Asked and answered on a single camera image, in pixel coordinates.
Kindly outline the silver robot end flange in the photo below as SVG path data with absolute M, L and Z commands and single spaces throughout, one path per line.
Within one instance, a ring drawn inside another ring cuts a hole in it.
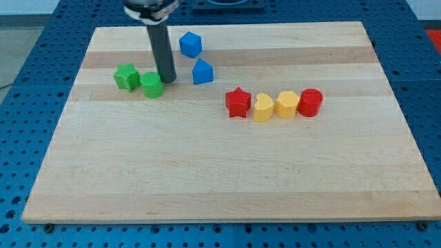
M 180 6 L 179 0 L 124 0 L 125 13 L 138 21 L 162 22 Z

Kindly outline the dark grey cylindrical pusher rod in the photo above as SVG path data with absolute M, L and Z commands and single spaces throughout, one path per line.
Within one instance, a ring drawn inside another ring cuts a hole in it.
M 147 33 L 154 55 L 156 69 L 162 82 L 175 82 L 176 70 L 167 23 L 162 21 L 155 25 L 148 25 Z

